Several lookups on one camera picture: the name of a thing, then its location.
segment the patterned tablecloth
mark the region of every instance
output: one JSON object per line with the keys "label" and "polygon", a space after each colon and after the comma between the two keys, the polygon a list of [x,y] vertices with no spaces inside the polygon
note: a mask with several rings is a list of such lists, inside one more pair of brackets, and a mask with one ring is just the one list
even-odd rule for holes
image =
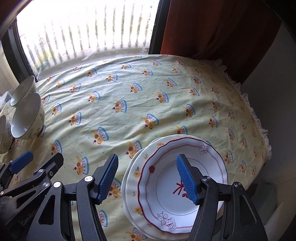
{"label": "patterned tablecloth", "polygon": [[[33,152],[34,160],[15,175],[14,184],[61,152],[65,162],[52,181],[69,184],[116,153],[118,171],[98,206],[108,240],[147,239],[125,217],[120,185],[134,154],[155,138],[189,134],[207,141],[224,159],[228,182],[240,181],[245,188],[267,158],[266,135],[235,86],[210,61],[161,55],[109,59],[51,76],[38,82],[37,90],[46,112],[42,131],[32,140],[17,139],[0,160]],[[15,110],[9,104],[1,115],[11,121]],[[75,203],[73,224],[80,240]]]}

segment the plate with red rim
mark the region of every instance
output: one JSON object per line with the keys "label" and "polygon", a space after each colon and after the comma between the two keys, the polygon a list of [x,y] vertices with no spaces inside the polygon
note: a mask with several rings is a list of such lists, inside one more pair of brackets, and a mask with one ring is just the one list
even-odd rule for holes
{"label": "plate with red rim", "polygon": [[176,134],[159,138],[157,141],[151,142],[146,148],[142,150],[140,154],[137,152],[136,158],[132,159],[133,163],[130,163],[127,173],[124,175],[121,186],[122,190],[125,190],[123,197],[124,212],[129,221],[138,228],[143,234],[152,239],[162,240],[182,240],[188,238],[189,234],[171,234],[163,232],[153,225],[151,225],[145,217],[142,215],[142,211],[138,202],[138,181],[141,174],[143,165],[147,158],[149,158],[160,146],[165,145],[167,142],[178,139],[180,137],[193,137],[189,135]]}
{"label": "plate with red rim", "polygon": [[[171,234],[190,233],[199,207],[188,199],[179,176],[176,167],[179,154],[185,154],[203,175],[228,184],[222,157],[205,141],[181,137],[157,148],[142,168],[138,202],[142,215],[151,225]],[[219,202],[218,211],[222,205],[223,202]]]}

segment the brown curtain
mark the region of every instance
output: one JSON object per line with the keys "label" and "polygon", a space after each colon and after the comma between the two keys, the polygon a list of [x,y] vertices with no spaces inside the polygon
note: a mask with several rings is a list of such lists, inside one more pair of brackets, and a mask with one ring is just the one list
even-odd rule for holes
{"label": "brown curtain", "polygon": [[161,54],[220,58],[231,78],[243,83],[280,25],[262,0],[171,0]]}

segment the bowl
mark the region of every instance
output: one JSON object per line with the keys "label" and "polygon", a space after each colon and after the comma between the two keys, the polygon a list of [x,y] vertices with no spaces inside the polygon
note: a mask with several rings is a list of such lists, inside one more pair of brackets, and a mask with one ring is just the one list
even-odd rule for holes
{"label": "bowl", "polygon": [[29,76],[15,89],[10,100],[10,106],[18,107],[20,101],[31,93],[36,92],[35,77]]}
{"label": "bowl", "polygon": [[11,147],[13,137],[10,131],[10,124],[5,115],[0,117],[0,154],[6,153]]}
{"label": "bowl", "polygon": [[44,107],[38,93],[25,97],[16,108],[11,120],[14,138],[29,140],[38,135],[44,124]]}

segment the screw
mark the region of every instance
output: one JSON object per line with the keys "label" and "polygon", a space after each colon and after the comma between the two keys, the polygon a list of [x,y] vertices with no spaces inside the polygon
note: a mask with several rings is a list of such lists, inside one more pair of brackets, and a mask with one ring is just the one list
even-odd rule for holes
{"label": "screw", "polygon": [[209,176],[203,176],[202,179],[205,181],[205,182],[209,182],[211,180],[211,178]]}
{"label": "screw", "polygon": [[84,180],[85,180],[86,182],[90,182],[92,179],[93,179],[92,176],[86,176],[86,177],[84,178]]}
{"label": "screw", "polygon": [[60,185],[61,185],[61,182],[55,182],[55,183],[54,183],[54,187],[55,187],[55,188],[58,188]]}
{"label": "screw", "polygon": [[235,185],[237,188],[240,188],[240,187],[241,187],[241,183],[239,183],[239,182],[234,182],[234,185]]}
{"label": "screw", "polygon": [[47,188],[49,186],[49,182],[45,182],[42,184],[42,187]]}

